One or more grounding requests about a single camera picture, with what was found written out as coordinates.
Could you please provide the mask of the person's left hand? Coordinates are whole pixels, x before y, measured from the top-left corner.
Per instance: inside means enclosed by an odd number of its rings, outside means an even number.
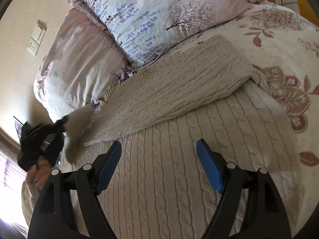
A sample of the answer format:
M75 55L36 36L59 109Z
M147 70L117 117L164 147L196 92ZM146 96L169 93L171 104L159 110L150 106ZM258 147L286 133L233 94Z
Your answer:
M35 185L36 188L42 190L48 177L50 176L52 167L47 159L39 160L36 166L32 166L27 172L26 182Z

